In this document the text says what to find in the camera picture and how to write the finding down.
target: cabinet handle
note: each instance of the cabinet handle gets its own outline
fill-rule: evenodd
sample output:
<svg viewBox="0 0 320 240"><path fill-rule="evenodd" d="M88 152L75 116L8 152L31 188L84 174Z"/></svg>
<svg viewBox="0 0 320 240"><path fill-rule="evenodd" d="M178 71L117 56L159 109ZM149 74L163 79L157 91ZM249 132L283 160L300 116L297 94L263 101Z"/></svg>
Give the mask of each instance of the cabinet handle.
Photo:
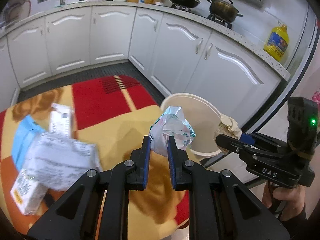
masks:
<svg viewBox="0 0 320 240"><path fill-rule="evenodd" d="M154 28L155 28L155 32L157 31L158 23L159 23L159 20L157 20L157 21L156 21L156 23L155 23L155 26L154 26Z"/></svg>
<svg viewBox="0 0 320 240"><path fill-rule="evenodd" d="M201 49L202 42L203 42L203 39L201 38L200 42L199 42L198 45L196 46L196 54L199 53L199 50Z"/></svg>
<svg viewBox="0 0 320 240"><path fill-rule="evenodd" d="M213 47L213 44L212 44L212 43L210 43L210 45L209 45L208 49L205 51L205 54L204 54L204 60L207 60L207 59L208 59L208 57L209 57L209 55L210 55L210 51L211 51L212 47Z"/></svg>

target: kitchen cabinet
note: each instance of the kitchen cabinet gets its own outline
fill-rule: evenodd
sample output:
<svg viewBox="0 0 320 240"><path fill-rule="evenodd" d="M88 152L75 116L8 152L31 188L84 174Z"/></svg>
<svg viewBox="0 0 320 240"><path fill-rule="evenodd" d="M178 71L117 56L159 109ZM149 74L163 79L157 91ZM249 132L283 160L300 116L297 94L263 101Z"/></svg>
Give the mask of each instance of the kitchen cabinet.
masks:
<svg viewBox="0 0 320 240"><path fill-rule="evenodd" d="M52 75L44 37L44 17L10 32L8 46L21 88Z"/></svg>
<svg viewBox="0 0 320 240"><path fill-rule="evenodd" d="M280 80L261 59L214 31L186 92L206 99L241 127L269 98Z"/></svg>
<svg viewBox="0 0 320 240"><path fill-rule="evenodd" d="M91 64L127 59L135 7L98 6L92 9Z"/></svg>
<svg viewBox="0 0 320 240"><path fill-rule="evenodd" d="M164 96L185 91L210 33L203 25L164 15L147 75Z"/></svg>
<svg viewBox="0 0 320 240"><path fill-rule="evenodd" d="M0 112L17 102L19 85L10 61L7 37L0 39Z"/></svg>
<svg viewBox="0 0 320 240"><path fill-rule="evenodd" d="M46 41L53 74L90 65L91 7L47 15Z"/></svg>
<svg viewBox="0 0 320 240"><path fill-rule="evenodd" d="M134 20L129 60L145 76L151 63L162 12L138 8Z"/></svg>

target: das logo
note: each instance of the das logo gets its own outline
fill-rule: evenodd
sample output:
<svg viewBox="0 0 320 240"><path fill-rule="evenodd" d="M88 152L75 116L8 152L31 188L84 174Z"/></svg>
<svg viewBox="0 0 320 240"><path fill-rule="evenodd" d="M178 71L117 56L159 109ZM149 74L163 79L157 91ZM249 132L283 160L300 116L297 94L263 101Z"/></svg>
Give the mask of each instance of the das logo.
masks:
<svg viewBox="0 0 320 240"><path fill-rule="evenodd" d="M265 174L267 174L267 175L269 175L269 176L272 176L272 177L276 177L277 176L277 173L276 172L273 172L272 173L272 171L268 171L266 168L263 168L262 169L262 173L265 173Z"/></svg>

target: human hand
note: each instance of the human hand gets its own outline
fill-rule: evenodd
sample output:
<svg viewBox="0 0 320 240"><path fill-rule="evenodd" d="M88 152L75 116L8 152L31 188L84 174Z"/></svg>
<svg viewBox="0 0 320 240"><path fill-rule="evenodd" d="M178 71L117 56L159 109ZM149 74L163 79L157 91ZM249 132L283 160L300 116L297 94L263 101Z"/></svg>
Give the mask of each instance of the human hand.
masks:
<svg viewBox="0 0 320 240"><path fill-rule="evenodd" d="M272 195L275 199L287 201L282 211L280 221L287 221L298 216L304 208L306 195L304 186L297 185L295 188L278 187L273 191ZM268 183L266 183L264 186L262 203L267 208L270 208L272 205Z"/></svg>

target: blue gripper pad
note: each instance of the blue gripper pad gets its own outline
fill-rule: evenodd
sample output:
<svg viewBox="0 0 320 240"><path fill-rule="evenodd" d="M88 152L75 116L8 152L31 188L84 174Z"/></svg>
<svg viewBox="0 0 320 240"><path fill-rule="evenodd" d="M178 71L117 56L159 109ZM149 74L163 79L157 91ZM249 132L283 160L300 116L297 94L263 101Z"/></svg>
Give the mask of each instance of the blue gripper pad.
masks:
<svg viewBox="0 0 320 240"><path fill-rule="evenodd" d="M176 182L176 170L174 166L174 160L171 150L171 143L170 140L168 140L168 162L169 162L169 170L170 170L170 179L173 189L177 189L177 182Z"/></svg>
<svg viewBox="0 0 320 240"><path fill-rule="evenodd" d="M246 133L243 133L241 135L239 141L248 145L254 145L256 142L250 134L246 134Z"/></svg>
<svg viewBox="0 0 320 240"><path fill-rule="evenodd" d="M148 183L149 161L150 161L150 142L151 142L151 140L150 140L150 137L148 136L148 142L146 143L146 150L145 150L146 157L145 157L144 166L143 166L143 188L144 189L147 188L147 183Z"/></svg>

